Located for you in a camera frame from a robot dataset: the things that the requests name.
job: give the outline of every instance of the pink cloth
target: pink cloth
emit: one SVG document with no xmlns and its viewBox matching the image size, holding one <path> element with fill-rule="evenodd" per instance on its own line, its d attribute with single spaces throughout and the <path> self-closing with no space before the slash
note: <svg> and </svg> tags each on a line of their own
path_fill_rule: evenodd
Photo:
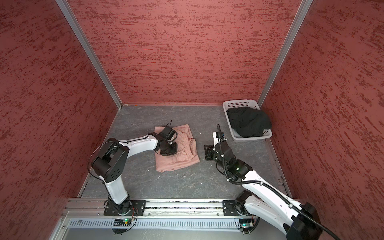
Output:
<svg viewBox="0 0 384 240">
<path fill-rule="evenodd" d="M 164 127 L 155 127 L 155 133 L 160 133 Z M 156 171 L 174 171 L 200 162 L 196 152 L 196 141 L 193 139 L 189 125 L 173 127 L 177 132 L 177 152 L 171 156 L 161 156 L 155 153 Z"/>
</svg>

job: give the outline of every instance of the white robotic arm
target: white robotic arm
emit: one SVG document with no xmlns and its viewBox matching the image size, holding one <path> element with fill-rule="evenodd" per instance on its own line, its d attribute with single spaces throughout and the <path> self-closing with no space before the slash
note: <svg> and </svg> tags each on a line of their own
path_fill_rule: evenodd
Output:
<svg viewBox="0 0 384 240">
<path fill-rule="evenodd" d="M 252 214 L 262 218 L 286 234 L 288 240 L 318 240 L 326 231 L 334 239 L 339 238 L 320 223 L 317 210 L 309 203 L 300 202 L 284 195 L 265 181 L 251 166 L 236 159 L 226 138 L 217 126 L 213 133 L 214 145 L 205 145 L 205 159 L 214 160 L 224 170 L 227 181 L 242 185 L 243 191 L 235 201 L 240 215 Z"/>
<path fill-rule="evenodd" d="M 119 215 L 127 215 L 131 209 L 130 197 L 121 179 L 127 158 L 148 150 L 160 150 L 163 156 L 173 155 L 177 152 L 177 144 L 174 143 L 176 138 L 177 133 L 166 126 L 159 134 L 152 132 L 144 137 L 120 141 L 110 138 L 99 150 L 91 167 L 104 181 L 111 199 L 110 204 Z"/>
</svg>

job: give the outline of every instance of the aluminum frame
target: aluminum frame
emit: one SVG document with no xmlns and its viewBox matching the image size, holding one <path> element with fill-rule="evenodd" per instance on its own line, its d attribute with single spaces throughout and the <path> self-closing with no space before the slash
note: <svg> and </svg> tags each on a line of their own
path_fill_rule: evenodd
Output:
<svg viewBox="0 0 384 240">
<path fill-rule="evenodd" d="M 68 2 L 66 0 L 56 0 L 56 3 L 57 5 L 59 5 L 61 12 L 63 13 L 64 17 L 67 19 L 67 22 L 71 26 L 80 44 L 83 46 L 85 53 L 88 55 L 89 59 L 91 60 L 91 63 L 93 64 L 94 68 L 99 74 L 109 94 L 113 98 L 113 101 L 115 101 L 116 106 L 119 109 L 121 109 L 121 107 L 123 106 L 123 103 L 120 100 L 120 97 L 117 94 L 115 88 L 113 87 L 111 81 L 109 80 L 107 73 L 104 71 L 104 68 L 101 65 L 99 59 L 97 58 L 96 53 L 92 49 L 87 37 L 85 36 L 83 30 L 81 29 L 80 24 L 78 23 L 75 15 L 73 14 Z"/>
<path fill-rule="evenodd" d="M 74 198 L 68 199 L 67 206 L 63 210 L 59 222 L 52 233 L 50 240 L 62 240 L 65 237 L 67 229 L 71 228 L 69 225 L 73 219 L 89 221 L 97 221 L 105 219 L 106 221 L 113 221 L 115 218 L 112 216 L 104 216 L 104 202 L 106 198 Z M 147 222 L 152 222 L 157 219 L 157 222 L 164 220 L 179 222 L 180 219 L 188 219 L 189 221 L 205 221 L 211 219 L 213 222 L 238 222 L 238 219 L 251 218 L 250 216 L 224 216 L 223 200 L 226 199 L 138 199 L 146 200 L 146 206 L 143 216 L 139 216 L 138 220 L 143 222 L 141 228 L 154 227 Z M 194 230 L 203 230 L 207 227 L 197 226 Z M 223 227 L 210 227 L 209 230 L 237 230 L 233 228 Z"/>
<path fill-rule="evenodd" d="M 299 6 L 299 9 L 296 12 L 292 25 L 288 31 L 287 36 L 285 37 L 283 46 L 281 47 L 281 50 L 279 52 L 279 55 L 277 56 L 275 64 L 272 67 L 271 74 L 269 75 L 265 83 L 265 86 L 263 88 L 263 91 L 261 92 L 260 97 L 257 100 L 257 104 L 259 105 L 260 108 L 262 107 L 264 100 L 268 95 L 269 89 L 271 88 L 273 82 L 275 81 L 276 75 L 279 72 L 281 65 L 283 64 L 283 61 L 287 56 L 289 49 L 291 48 L 293 40 L 295 39 L 297 32 L 299 31 L 300 26 L 303 23 L 305 15 L 309 10 L 312 4 L 312 1 L 313 0 L 303 0 Z"/>
<path fill-rule="evenodd" d="M 293 198 L 270 138 L 265 139 L 265 147 L 268 151 L 268 155 L 271 160 L 272 166 L 276 169 L 279 176 L 278 190 L 280 190 L 282 193 L 284 193 L 288 197 Z"/>
</svg>

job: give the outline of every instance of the laundry basket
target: laundry basket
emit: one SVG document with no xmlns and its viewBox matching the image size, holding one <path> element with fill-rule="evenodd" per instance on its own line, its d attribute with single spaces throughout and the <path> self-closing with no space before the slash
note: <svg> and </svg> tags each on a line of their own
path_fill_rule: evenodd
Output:
<svg viewBox="0 0 384 240">
<path fill-rule="evenodd" d="M 241 108 L 241 107 L 250 107 L 254 109 L 260 109 L 255 100 L 242 99 L 242 100 L 232 100 L 232 101 L 223 102 L 225 117 L 227 118 L 227 123 L 228 123 L 229 129 L 231 130 L 231 135 L 234 142 L 249 142 L 249 141 L 260 140 L 260 139 L 264 139 L 272 136 L 272 131 L 270 129 L 265 129 L 263 131 L 262 137 L 240 136 L 236 132 L 236 130 L 231 127 L 231 124 L 229 123 L 229 119 L 228 119 L 227 110 L 230 108 Z"/>
</svg>

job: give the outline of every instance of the metal profile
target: metal profile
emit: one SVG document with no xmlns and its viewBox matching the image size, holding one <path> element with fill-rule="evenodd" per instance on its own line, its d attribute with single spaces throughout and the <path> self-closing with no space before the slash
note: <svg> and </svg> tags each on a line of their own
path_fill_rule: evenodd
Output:
<svg viewBox="0 0 384 240">
<path fill-rule="evenodd" d="M 69 199 L 61 217 L 110 218 L 104 216 L 107 199 Z M 146 218 L 228 218 L 223 213 L 223 199 L 145 199 Z"/>
<path fill-rule="evenodd" d="M 83 46 L 84 51 L 88 55 L 89 59 L 91 60 L 91 63 L 95 67 L 97 73 L 99 74 L 101 80 L 103 81 L 105 87 L 107 88 L 109 94 L 113 98 L 113 100 L 116 103 L 116 106 L 120 109 L 123 105 L 122 101 L 120 100 L 115 88 L 113 87 L 111 81 L 108 78 L 108 75 L 103 69 L 103 66 L 101 65 L 99 59 L 96 56 L 96 53 L 93 51 L 91 45 L 88 42 L 87 37 L 85 36 L 83 30 L 80 27 L 80 24 L 77 22 L 76 17 L 74 16 L 71 7 L 69 6 L 68 2 L 66 0 L 56 0 L 56 3 L 59 5 L 59 8 L 61 9 L 62 13 L 64 14 L 64 17 L 67 19 L 69 25 L 71 26 L 73 32 L 75 33 L 77 39 L 79 40 L 80 44 Z"/>
<path fill-rule="evenodd" d="M 259 107 L 263 105 L 263 102 L 266 96 L 268 95 L 269 89 L 271 88 L 276 78 L 276 75 L 279 72 L 281 65 L 283 64 L 284 59 L 287 56 L 289 49 L 291 48 L 293 40 L 295 39 L 296 34 L 299 31 L 299 28 L 303 23 L 305 15 L 307 14 L 311 4 L 312 4 L 312 0 L 303 0 L 301 2 L 299 9 L 297 10 L 296 16 L 293 19 L 292 25 L 288 31 L 288 34 L 284 40 L 283 46 L 281 47 L 279 55 L 277 56 L 275 64 L 273 65 L 271 74 L 269 75 L 265 83 L 265 86 L 263 88 L 263 91 L 261 92 L 260 97 L 257 101 L 257 104 L 259 105 Z"/>
<path fill-rule="evenodd" d="M 279 180 L 281 182 L 279 183 L 279 188 L 278 189 L 281 192 L 285 193 L 285 195 L 293 198 L 292 197 L 292 193 L 289 190 L 288 184 L 287 184 L 287 182 L 285 180 L 285 176 L 283 174 L 283 170 L 281 169 L 279 160 L 277 159 L 277 155 L 276 155 L 275 149 L 273 148 L 273 145 L 272 145 L 272 142 L 271 142 L 270 138 L 265 139 L 265 147 L 266 147 L 266 149 L 268 151 L 268 155 L 269 155 L 269 157 L 271 159 L 272 164 L 275 166 L 275 168 L 277 169 L 278 174 L 279 174 Z"/>
</svg>

